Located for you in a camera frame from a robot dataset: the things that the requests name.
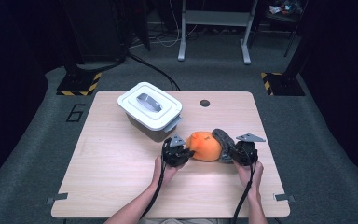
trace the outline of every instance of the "white container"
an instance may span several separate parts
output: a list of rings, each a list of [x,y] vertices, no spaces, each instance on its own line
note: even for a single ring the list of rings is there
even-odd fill
[[[141,82],[117,99],[132,125],[155,142],[163,141],[176,127],[182,104],[166,92]]]

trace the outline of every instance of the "person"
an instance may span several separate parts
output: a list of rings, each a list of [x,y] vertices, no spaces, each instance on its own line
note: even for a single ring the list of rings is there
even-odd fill
[[[155,159],[155,167],[154,173],[152,177],[151,183],[148,187],[135,199],[126,204],[116,213],[114,213],[110,218],[105,221],[105,224],[132,224],[138,223],[146,209],[146,207],[151,202],[154,193],[158,187],[159,176],[161,173],[161,157],[157,156]],[[240,181],[242,185],[246,188],[246,185],[251,176],[251,169],[249,166],[241,166],[237,162],[234,161],[235,167],[237,168],[238,175],[240,177]],[[170,180],[175,176],[175,174],[183,167],[171,167],[169,165],[166,166],[164,172],[164,179],[161,187],[164,188]],[[253,176],[253,184],[248,192],[248,204],[249,204],[249,224],[265,224],[267,223],[267,219],[264,215],[263,207],[261,204],[261,195],[259,191],[261,175],[263,174],[263,164],[260,161],[256,162],[255,173]],[[187,222],[187,223],[221,223],[219,221],[206,220],[206,219],[196,219],[195,222]],[[182,223],[178,220],[170,219],[168,221],[164,221],[161,223]]]

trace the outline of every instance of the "table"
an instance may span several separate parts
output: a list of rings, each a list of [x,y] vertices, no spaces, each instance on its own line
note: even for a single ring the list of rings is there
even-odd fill
[[[251,32],[252,23],[255,16],[255,9],[258,0],[253,0],[251,11],[249,12],[223,12],[223,11],[197,11],[186,10],[186,0],[182,4],[182,37],[180,42],[178,61],[185,60],[186,54],[186,25],[222,25],[222,26],[241,26],[246,27],[243,39],[240,40],[243,62],[251,64],[248,50],[248,38]]]
[[[117,98],[124,91],[99,91],[79,136],[51,214],[58,218],[110,217],[140,194],[150,183],[154,160],[162,143],[156,143],[130,124]],[[286,217],[287,201],[269,141],[250,92],[167,91],[183,105],[175,133],[189,137],[196,131],[220,128],[231,137],[252,133],[266,139],[256,142],[265,169],[260,193],[267,217]],[[201,100],[210,101],[203,107]],[[230,218],[243,194],[233,164],[190,160],[169,185],[162,189],[145,217]],[[248,216],[247,202],[239,217]]]

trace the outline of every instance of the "orange plush toy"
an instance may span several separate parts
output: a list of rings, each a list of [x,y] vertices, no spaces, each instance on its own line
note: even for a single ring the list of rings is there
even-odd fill
[[[193,158],[199,161],[217,161],[222,147],[211,132],[195,132],[186,139],[186,146],[195,151]]]

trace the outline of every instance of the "yellow and black hazard tape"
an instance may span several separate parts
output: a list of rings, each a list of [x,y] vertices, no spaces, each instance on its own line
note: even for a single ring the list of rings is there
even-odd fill
[[[280,76],[282,73],[261,73],[261,78],[263,78],[264,87],[266,88],[268,95],[274,95],[274,92],[272,91],[271,85],[269,84],[268,76],[274,75],[274,76]]]
[[[95,88],[97,88],[98,81],[100,80],[101,73],[95,75],[94,79],[92,80],[89,89],[86,91],[57,91],[57,95],[67,95],[67,96],[75,96],[75,95],[92,95]]]

